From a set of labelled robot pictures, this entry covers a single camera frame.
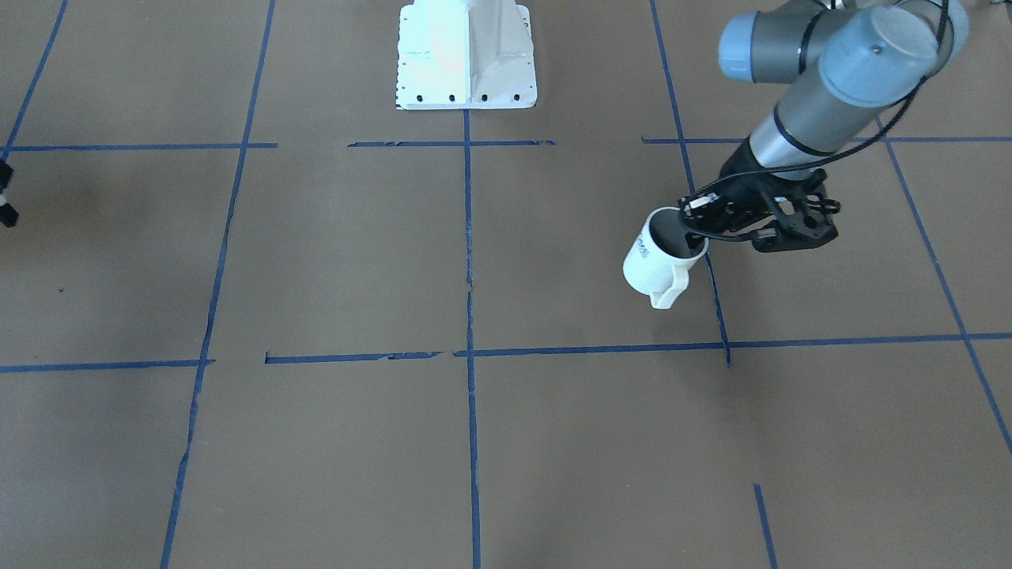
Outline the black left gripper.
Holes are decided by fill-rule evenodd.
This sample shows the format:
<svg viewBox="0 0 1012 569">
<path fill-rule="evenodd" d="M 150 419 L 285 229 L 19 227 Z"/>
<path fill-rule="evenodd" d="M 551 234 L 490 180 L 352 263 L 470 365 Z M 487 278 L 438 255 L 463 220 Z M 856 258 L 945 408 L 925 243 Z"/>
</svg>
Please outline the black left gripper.
<svg viewBox="0 0 1012 569">
<path fill-rule="evenodd" d="M 827 245 L 839 236 L 833 216 L 840 204 L 828 198 L 824 170 L 784 178 L 760 173 L 762 166 L 749 141 L 742 141 L 719 170 L 716 191 L 680 198 L 680 225 L 687 244 L 704 238 L 727 242 L 751 241 L 761 253 L 809 250 Z M 763 227 L 741 236 L 727 236 L 755 224 Z"/>
</svg>

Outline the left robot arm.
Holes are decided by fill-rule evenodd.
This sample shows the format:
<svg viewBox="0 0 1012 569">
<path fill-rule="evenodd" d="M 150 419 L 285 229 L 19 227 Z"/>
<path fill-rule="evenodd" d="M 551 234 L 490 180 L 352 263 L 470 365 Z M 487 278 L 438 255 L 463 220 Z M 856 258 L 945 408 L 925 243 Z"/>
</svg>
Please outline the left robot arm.
<svg viewBox="0 0 1012 569">
<path fill-rule="evenodd" d="M 825 189 L 825 166 L 856 153 L 850 141 L 886 109 L 903 115 L 969 30 L 957 1 L 788 1 L 731 18 L 718 46 L 723 75 L 787 91 L 716 180 L 678 204 L 677 243 L 745 241 L 772 253 L 835 240 L 841 205 Z"/>
</svg>

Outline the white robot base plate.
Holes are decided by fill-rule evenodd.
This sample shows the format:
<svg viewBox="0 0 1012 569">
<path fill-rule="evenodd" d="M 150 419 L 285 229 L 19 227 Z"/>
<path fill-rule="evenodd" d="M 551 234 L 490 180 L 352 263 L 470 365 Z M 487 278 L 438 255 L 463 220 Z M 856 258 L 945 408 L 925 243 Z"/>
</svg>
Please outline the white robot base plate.
<svg viewBox="0 0 1012 569">
<path fill-rule="evenodd" d="M 516 1 L 413 1 L 400 9 L 397 50 L 397 109 L 525 109 L 538 101 L 531 12 Z"/>
</svg>

